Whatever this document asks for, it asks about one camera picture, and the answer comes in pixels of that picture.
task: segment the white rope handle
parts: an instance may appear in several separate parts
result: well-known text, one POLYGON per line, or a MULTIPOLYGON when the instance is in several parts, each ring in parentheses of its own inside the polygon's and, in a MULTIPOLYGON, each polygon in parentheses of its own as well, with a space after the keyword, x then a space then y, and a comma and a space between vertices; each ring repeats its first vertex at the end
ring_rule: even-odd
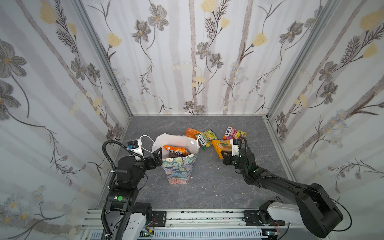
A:
POLYGON ((198 136, 197 136, 197 146, 196 146, 196 152, 198 150, 198 147, 199 147, 199 137, 200 135, 203 134, 203 132, 201 132, 198 136))
MULTIPOLYGON (((150 136, 148 136, 148 135, 143 135, 143 136, 141 136, 139 139, 141 140, 142 137, 149 137, 149 139, 152 140, 153 143, 155 143, 155 141, 153 141, 153 139, 152 139, 150 136)), ((145 149, 145 148, 143 148, 143 147, 141 147, 141 148, 144 149, 144 150, 147 151, 147 152, 152 153, 151 151, 148 151, 147 149, 145 149)))

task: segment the floral wallpaper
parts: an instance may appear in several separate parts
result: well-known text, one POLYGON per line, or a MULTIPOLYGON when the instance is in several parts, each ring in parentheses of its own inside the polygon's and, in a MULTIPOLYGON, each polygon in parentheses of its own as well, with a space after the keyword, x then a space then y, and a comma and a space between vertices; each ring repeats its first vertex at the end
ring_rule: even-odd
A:
MULTIPOLYGON (((350 211, 352 228, 334 232, 338 240, 383 234, 383 50, 383 3, 341 1, 269 116, 299 180, 350 211)), ((342 212, 337 230, 349 225, 342 212)))
POLYGON ((70 2, 2 1, 0 29, 1 236, 77 239, 128 118, 70 2))
POLYGON ((326 1, 82 0, 134 114, 266 114, 326 1))

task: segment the green snack bag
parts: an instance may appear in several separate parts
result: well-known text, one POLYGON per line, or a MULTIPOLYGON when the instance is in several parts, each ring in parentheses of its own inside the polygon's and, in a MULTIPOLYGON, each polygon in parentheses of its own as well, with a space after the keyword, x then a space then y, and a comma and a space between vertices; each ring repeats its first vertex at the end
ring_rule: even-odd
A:
POLYGON ((201 134, 196 134, 195 137, 197 138, 197 142, 203 149, 206 149, 207 147, 212 145, 212 143, 208 140, 204 132, 201 134))
POLYGON ((208 138, 208 141, 218 140, 216 134, 211 129, 206 130, 204 134, 208 138))

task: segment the snack bag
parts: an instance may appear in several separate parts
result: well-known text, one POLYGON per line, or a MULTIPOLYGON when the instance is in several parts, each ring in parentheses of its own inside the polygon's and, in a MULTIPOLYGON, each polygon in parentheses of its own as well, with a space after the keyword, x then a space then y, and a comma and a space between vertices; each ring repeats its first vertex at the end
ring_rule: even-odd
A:
POLYGON ((218 137, 211 129, 206 130, 204 134, 207 137, 208 141, 218 140, 218 137))
POLYGON ((212 145, 214 146, 218 156, 223 160, 221 151, 232 151, 230 140, 213 140, 212 145))
POLYGON ((247 133, 237 130, 236 128, 233 128, 229 126, 227 130, 225 131, 225 134, 223 136, 224 140, 230 140, 230 139, 240 139, 241 137, 246 137, 247 133))
POLYGON ((173 153, 179 157, 185 157, 189 155, 189 152, 183 147, 172 147, 169 145, 165 145, 163 148, 168 150, 168 152, 173 153))
POLYGON ((201 132, 197 131, 193 128, 187 128, 187 131, 185 132, 184 136, 191 137, 194 140, 197 140, 197 137, 195 136, 196 134, 199 135, 201 132))
POLYGON ((212 145, 204 132, 202 134, 196 134, 195 137, 197 138, 197 142, 203 149, 206 149, 207 147, 210 147, 212 145))

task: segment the metal bracket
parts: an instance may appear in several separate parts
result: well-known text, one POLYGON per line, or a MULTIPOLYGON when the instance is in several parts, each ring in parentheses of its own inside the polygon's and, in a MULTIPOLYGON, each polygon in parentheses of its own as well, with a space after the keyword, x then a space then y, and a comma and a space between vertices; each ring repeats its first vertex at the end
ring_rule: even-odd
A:
POLYGON ((167 211, 153 211, 152 215, 155 218, 155 227, 166 226, 167 211))
POLYGON ((259 210, 244 211, 243 221, 245 221, 247 226, 277 226, 277 224, 279 226, 285 226, 285 221, 275 221, 268 215, 263 215, 263 212, 259 210))

